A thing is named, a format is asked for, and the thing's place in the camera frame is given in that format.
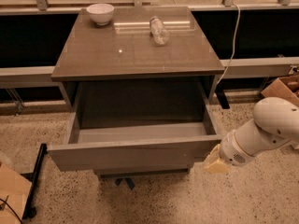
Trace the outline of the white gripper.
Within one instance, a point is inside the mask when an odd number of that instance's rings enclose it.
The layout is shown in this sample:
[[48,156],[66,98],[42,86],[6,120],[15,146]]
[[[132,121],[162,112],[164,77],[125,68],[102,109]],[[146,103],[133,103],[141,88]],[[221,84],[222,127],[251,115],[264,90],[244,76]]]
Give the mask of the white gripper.
[[233,166],[244,166],[254,160],[237,143],[235,130],[227,133],[220,144],[217,144],[204,160],[204,170],[210,174],[224,174]]

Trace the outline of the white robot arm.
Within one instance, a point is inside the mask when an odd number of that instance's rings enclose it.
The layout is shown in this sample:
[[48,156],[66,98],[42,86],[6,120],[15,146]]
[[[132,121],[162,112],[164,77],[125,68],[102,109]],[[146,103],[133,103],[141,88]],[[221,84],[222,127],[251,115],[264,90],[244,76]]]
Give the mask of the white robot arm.
[[204,161],[210,174],[230,171],[252,162],[257,155],[299,143],[299,107],[278,97],[268,97],[253,108],[252,119],[227,133]]

